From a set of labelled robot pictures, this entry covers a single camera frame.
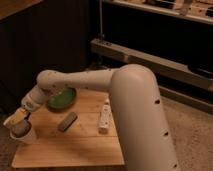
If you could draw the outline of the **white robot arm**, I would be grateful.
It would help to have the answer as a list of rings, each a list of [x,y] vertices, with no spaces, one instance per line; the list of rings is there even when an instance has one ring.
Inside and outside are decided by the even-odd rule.
[[[118,69],[62,73],[44,70],[11,116],[15,125],[65,88],[104,91],[128,171],[180,171],[153,72],[138,64]]]

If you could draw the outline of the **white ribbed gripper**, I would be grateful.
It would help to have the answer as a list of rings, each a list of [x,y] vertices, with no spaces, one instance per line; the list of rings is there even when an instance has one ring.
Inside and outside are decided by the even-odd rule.
[[[31,113],[42,106],[43,102],[37,97],[32,97],[30,94],[26,94],[21,100],[21,107],[29,112],[24,112],[22,108],[18,108],[15,113],[12,115],[12,119],[15,121],[28,120]]]

